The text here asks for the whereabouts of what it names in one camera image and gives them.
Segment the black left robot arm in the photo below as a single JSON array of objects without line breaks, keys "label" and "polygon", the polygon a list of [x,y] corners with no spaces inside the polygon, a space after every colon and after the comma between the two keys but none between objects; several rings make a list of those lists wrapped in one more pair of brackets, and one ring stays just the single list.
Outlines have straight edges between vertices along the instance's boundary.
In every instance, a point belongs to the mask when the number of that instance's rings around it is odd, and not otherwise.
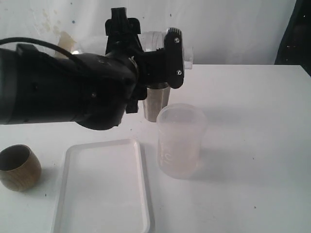
[{"label": "black left robot arm", "polygon": [[124,114],[138,112],[147,86],[165,81],[165,49],[146,52],[140,24],[125,8],[113,8],[105,23],[105,55],[72,54],[46,41],[11,37],[0,50],[0,122],[76,122],[108,130]]}]

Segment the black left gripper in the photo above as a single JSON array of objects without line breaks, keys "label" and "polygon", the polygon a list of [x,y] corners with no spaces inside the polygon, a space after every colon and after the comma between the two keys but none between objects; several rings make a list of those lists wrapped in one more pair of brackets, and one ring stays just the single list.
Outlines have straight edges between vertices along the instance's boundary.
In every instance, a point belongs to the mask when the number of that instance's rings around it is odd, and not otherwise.
[{"label": "black left gripper", "polygon": [[[143,50],[137,35],[141,34],[140,21],[127,17],[126,8],[112,8],[111,18],[105,22],[105,34],[108,37],[106,56],[125,56],[133,65],[137,84],[126,106],[126,113],[138,112],[138,101],[148,96],[147,89],[169,87],[166,72],[166,49],[162,45],[151,51]],[[133,34],[134,37],[114,37]]]}]

